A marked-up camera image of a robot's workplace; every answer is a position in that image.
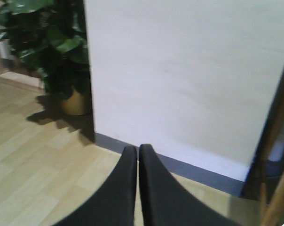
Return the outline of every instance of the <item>wooden floor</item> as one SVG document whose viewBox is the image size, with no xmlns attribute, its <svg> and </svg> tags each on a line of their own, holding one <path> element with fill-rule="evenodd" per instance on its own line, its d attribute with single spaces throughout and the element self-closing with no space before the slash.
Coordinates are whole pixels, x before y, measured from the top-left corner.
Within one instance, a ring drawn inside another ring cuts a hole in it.
<svg viewBox="0 0 284 226">
<path fill-rule="evenodd" d="M 89 125 L 89 118 L 78 125 L 53 115 L 40 95 L 0 83 L 0 226 L 55 223 L 93 194 L 120 157 L 88 139 L 79 125 Z M 258 225 L 257 202 L 175 177 L 219 213 Z M 139 197 L 135 225 L 143 225 Z"/>
</svg>

